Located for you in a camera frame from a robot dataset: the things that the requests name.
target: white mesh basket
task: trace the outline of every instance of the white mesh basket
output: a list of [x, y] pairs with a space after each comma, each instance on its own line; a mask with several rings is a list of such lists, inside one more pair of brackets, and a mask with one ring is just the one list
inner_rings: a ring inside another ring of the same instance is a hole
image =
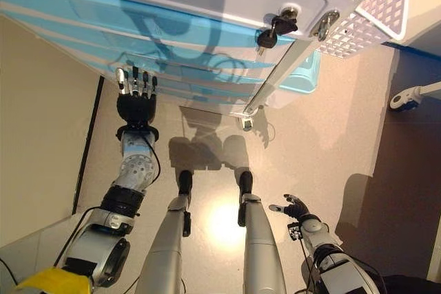
[[403, 39], [408, 7], [409, 0], [364, 0], [318, 50], [344, 58], [389, 39]]

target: black key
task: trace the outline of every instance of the black key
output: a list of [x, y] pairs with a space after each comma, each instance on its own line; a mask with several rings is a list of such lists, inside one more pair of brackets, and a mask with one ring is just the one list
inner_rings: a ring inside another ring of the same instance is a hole
[[286, 19], [280, 16], [274, 17], [271, 25], [274, 26], [274, 32], [278, 35], [289, 34], [298, 29], [296, 19]]
[[257, 37], [257, 45], [259, 48], [259, 55], [262, 55], [265, 49], [273, 48], [277, 44], [277, 34], [273, 30], [265, 30], [259, 37]]

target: yellow tape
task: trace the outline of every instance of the yellow tape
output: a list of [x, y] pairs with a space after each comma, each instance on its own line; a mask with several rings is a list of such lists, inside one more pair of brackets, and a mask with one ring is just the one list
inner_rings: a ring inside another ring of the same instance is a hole
[[51, 268], [21, 282], [16, 289], [33, 287], [51, 294], [90, 294], [89, 279], [63, 269]]

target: beige floor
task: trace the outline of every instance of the beige floor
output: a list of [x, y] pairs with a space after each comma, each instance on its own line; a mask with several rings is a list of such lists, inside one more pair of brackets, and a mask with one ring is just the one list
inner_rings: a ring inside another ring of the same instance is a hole
[[[160, 131], [156, 150], [163, 171], [148, 189], [141, 217], [129, 236], [132, 250], [121, 279], [106, 293], [122, 293], [139, 274], [167, 204], [177, 192], [173, 167], [196, 168], [190, 206], [192, 235], [183, 239], [188, 293], [242, 292], [245, 233], [236, 225], [235, 169], [251, 169], [254, 193], [265, 208], [282, 203], [284, 193], [296, 194], [334, 231], [348, 178], [373, 173], [393, 55], [391, 48], [378, 46], [347, 60], [323, 56], [318, 89], [286, 108], [261, 110], [255, 130], [247, 133], [235, 118], [194, 110], [182, 113], [159, 99], [154, 125]], [[115, 86], [106, 82], [79, 211], [100, 203], [118, 173], [121, 155], [114, 134], [123, 123], [116, 112], [116, 97]], [[210, 170], [201, 170], [205, 165]], [[287, 291], [293, 293], [305, 286], [300, 272], [302, 252], [287, 234], [289, 219], [267, 214]], [[349, 215], [345, 221], [356, 226], [357, 208], [345, 214]]]

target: floor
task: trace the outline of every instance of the floor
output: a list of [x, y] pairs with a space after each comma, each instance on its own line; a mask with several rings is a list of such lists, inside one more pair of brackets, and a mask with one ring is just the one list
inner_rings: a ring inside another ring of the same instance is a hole
[[[399, 52], [395, 62], [391, 95], [441, 81], [440, 60]], [[413, 111], [387, 112], [373, 176], [354, 175], [345, 188], [336, 229], [343, 248], [386, 275], [425, 278], [441, 216], [440, 160], [440, 100], [424, 98]], [[345, 222], [354, 205], [360, 214], [355, 226]]]
[[[261, 109], [252, 132], [235, 118], [180, 109], [159, 99], [154, 126], [162, 174], [146, 194], [141, 217], [129, 236], [130, 256], [119, 282], [122, 293], [137, 277], [169, 201], [176, 172], [194, 170], [192, 234], [183, 239], [183, 279], [192, 294], [241, 293], [245, 230], [236, 225], [236, 177], [250, 168], [254, 193], [265, 208], [283, 194], [302, 198], [334, 232], [345, 186], [354, 174], [372, 176], [380, 144], [396, 52], [385, 46], [342, 60], [323, 56], [318, 89], [283, 109]], [[117, 88], [105, 82], [84, 173], [79, 211], [100, 203], [116, 178], [121, 153], [116, 129]], [[346, 222], [357, 226], [355, 203]], [[299, 244], [287, 234], [289, 219], [267, 212], [283, 264], [288, 293], [304, 287]]]

